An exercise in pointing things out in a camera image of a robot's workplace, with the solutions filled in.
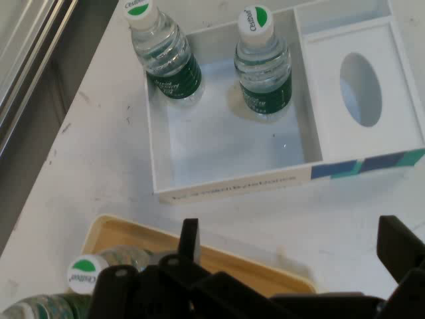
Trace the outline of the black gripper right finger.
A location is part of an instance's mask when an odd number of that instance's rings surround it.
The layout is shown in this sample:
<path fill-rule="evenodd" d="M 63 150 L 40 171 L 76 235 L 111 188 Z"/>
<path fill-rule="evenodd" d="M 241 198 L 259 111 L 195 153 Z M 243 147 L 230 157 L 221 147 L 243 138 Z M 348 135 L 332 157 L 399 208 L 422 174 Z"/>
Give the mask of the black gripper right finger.
<path fill-rule="evenodd" d="M 378 318 L 424 317 L 424 243 L 396 216 L 379 217 L 377 256 L 397 287 Z"/>

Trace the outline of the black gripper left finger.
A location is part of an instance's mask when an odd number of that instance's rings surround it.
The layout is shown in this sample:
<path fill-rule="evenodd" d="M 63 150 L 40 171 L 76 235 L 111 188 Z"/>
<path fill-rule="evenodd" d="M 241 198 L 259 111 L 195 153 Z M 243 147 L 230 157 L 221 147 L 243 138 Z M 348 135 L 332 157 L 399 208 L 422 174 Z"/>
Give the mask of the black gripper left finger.
<path fill-rule="evenodd" d="M 185 219 L 175 253 L 140 271 L 109 266 L 96 281 L 89 318 L 193 318 L 191 294 L 210 273 L 200 266 L 198 219 Z"/>

